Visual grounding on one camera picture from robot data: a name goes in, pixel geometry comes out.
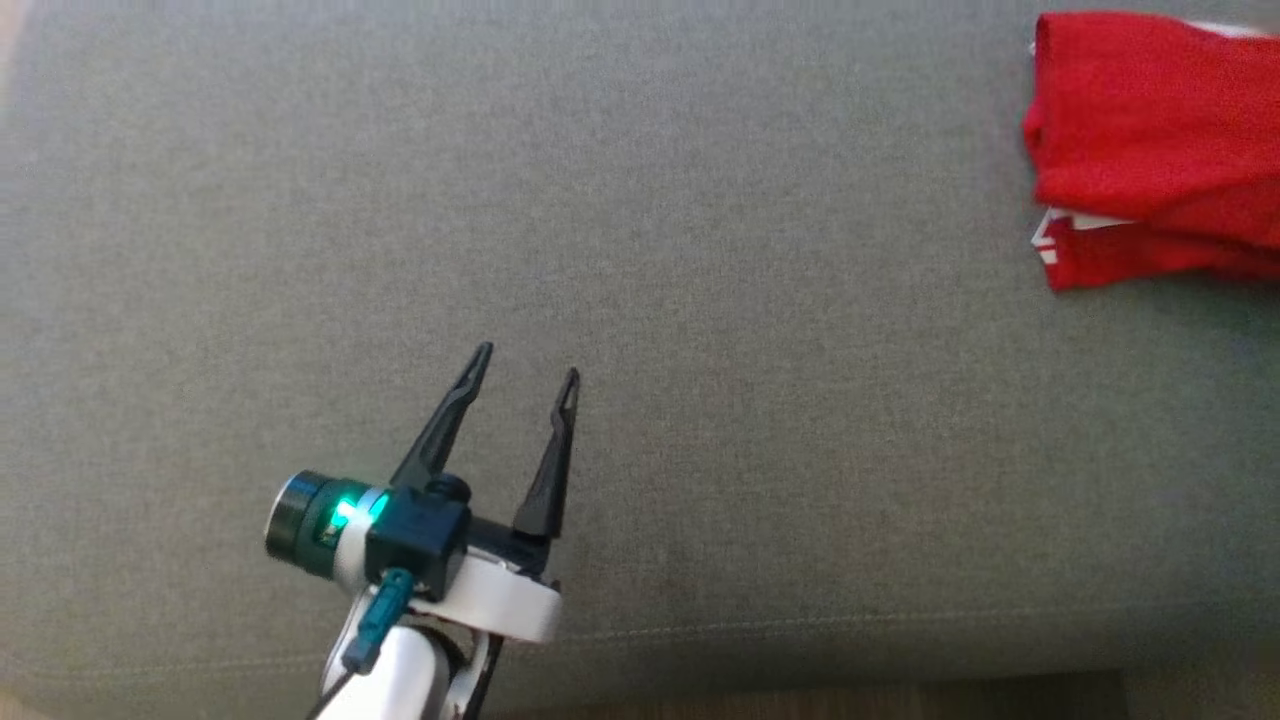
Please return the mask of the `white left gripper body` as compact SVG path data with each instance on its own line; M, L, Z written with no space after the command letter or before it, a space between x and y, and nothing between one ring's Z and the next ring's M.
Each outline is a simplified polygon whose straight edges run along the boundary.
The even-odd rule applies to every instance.
M340 588L349 611L334 642L342 647L355 634L364 605L376 592L365 573L367 533L388 515L392 489L300 471L274 498L264 546L276 561L298 568ZM422 587L402 621L442 623L512 641L545 644L556 635L562 596L541 579L550 544L513 533L508 527L471 516L465 553L448 591L434 600Z

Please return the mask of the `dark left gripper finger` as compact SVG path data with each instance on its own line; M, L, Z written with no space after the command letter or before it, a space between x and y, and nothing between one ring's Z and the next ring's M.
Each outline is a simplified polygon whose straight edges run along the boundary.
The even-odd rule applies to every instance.
M481 342L458 379L436 405L424 429L390 478L390 487L424 491L440 477L456 437L474 400L479 396L494 345Z
M561 537L580 388L579 369L572 366L550 413L550 438L538 471L512 523L515 534L526 541L545 544Z

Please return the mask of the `grey sofa seat cushion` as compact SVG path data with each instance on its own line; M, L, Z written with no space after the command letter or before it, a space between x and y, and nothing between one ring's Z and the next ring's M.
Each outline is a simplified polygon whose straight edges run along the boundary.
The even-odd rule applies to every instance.
M1280 691L1280 290L1052 293L1059 0L35 0L0 82L0 693L302 720L302 469L508 521L582 374L553 643L490 714L1189 664Z

